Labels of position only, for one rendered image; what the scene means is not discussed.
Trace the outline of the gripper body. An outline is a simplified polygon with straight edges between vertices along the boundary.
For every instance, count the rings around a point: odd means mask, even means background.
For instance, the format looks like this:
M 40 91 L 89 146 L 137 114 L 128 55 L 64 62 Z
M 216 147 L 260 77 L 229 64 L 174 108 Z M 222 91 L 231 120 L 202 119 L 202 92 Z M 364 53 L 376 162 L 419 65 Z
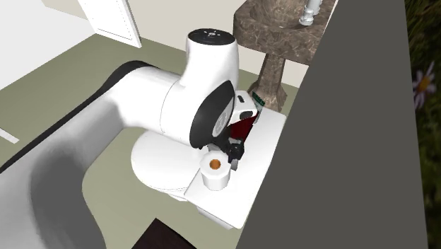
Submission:
M 249 117 L 244 120 L 240 120 L 230 125 L 230 137 L 233 139 L 245 141 L 248 137 L 251 129 L 253 128 L 254 121 L 257 116 Z

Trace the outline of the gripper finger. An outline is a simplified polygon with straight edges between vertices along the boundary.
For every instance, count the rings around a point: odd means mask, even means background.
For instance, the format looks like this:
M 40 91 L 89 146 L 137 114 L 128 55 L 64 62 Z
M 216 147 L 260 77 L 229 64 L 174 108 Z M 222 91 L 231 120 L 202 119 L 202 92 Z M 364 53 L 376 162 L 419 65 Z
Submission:
M 208 144 L 209 151 L 222 151 L 223 153 L 227 153 L 229 148 L 229 138 L 215 138 L 210 144 Z
M 238 162 L 245 152 L 245 146 L 242 140 L 235 140 L 230 143 L 228 162 L 232 170 L 237 170 Z

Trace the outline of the white toilet paper roll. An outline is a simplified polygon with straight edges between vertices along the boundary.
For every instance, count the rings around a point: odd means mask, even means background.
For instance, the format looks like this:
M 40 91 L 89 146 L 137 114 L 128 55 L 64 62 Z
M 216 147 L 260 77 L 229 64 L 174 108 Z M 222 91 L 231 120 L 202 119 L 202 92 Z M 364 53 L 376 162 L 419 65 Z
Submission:
M 209 151 L 200 161 L 200 172 L 204 185 L 219 191 L 228 185 L 231 165 L 228 156 L 222 151 Z

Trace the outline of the green box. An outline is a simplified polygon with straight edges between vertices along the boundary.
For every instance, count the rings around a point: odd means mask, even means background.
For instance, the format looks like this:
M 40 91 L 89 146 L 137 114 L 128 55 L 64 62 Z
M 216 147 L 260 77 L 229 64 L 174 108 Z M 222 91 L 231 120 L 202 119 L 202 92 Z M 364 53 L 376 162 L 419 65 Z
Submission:
M 261 113 L 265 106 L 265 102 L 263 101 L 263 99 L 260 98 L 254 91 L 252 91 L 252 100 L 254 101 L 257 112 Z

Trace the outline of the dark robot stand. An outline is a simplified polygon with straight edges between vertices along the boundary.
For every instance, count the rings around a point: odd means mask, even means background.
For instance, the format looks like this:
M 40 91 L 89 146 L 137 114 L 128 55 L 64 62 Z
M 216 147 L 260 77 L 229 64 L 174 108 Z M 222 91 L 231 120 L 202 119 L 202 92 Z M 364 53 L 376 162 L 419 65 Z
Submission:
M 175 230 L 154 218 L 131 249 L 196 249 Z

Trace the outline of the silver faucet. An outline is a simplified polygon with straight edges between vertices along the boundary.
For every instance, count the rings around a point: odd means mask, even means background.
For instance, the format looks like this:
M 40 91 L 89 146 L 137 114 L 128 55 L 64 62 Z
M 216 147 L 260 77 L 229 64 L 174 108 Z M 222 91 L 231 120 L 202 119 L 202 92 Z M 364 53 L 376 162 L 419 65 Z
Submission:
M 313 24 L 314 17 L 319 13 L 323 0 L 307 0 L 303 13 L 299 18 L 299 23 L 304 26 Z

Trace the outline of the white door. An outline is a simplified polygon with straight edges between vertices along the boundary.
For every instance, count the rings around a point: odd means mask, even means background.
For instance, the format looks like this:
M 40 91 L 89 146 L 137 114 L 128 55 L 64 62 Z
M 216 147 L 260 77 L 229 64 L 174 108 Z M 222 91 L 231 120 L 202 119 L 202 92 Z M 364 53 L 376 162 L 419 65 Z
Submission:
M 127 0 L 78 0 L 93 30 L 102 36 L 141 48 Z

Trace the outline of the brown marble pedestal sink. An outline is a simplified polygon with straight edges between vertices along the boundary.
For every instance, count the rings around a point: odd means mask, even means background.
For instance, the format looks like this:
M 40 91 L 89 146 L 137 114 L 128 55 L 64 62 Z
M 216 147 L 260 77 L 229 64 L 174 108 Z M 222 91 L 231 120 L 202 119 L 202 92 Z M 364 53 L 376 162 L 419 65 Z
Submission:
M 282 87 L 286 61 L 310 65 L 336 0 L 318 0 L 317 13 L 309 13 L 310 0 L 245 0 L 233 15 L 237 43 L 265 55 L 258 79 L 249 87 L 265 107 L 281 112 L 287 93 Z

